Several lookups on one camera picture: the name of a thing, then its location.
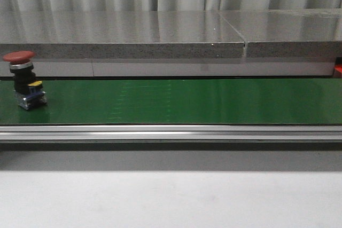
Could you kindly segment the green conveyor belt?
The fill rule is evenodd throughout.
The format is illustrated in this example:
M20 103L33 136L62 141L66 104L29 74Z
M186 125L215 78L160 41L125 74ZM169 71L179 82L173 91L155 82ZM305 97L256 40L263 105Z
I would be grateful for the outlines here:
M1 82L1 124L341 124L341 80L50 80L19 107Z

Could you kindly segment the white cabinet panel under slab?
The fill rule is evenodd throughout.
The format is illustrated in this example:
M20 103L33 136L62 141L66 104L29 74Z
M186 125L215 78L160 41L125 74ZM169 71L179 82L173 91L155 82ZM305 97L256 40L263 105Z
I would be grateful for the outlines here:
M331 76L335 61L271 59L37 59L40 77Z

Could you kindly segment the aluminium conveyor side rail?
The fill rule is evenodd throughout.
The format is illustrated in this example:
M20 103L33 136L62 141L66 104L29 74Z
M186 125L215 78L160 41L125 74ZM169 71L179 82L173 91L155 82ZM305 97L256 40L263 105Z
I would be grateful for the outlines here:
M3 125L1 142L341 141L339 125Z

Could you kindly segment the grey speckled stone slab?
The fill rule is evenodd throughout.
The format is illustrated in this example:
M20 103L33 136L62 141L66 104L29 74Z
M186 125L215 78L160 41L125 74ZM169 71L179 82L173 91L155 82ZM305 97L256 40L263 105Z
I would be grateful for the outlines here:
M244 41L214 11L3 11L1 54L41 59L241 58Z

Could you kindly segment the red object at edge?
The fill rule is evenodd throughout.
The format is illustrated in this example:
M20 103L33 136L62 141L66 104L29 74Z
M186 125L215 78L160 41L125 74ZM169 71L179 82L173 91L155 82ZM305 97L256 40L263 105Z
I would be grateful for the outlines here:
M333 70L333 78L342 78L342 64L336 64Z

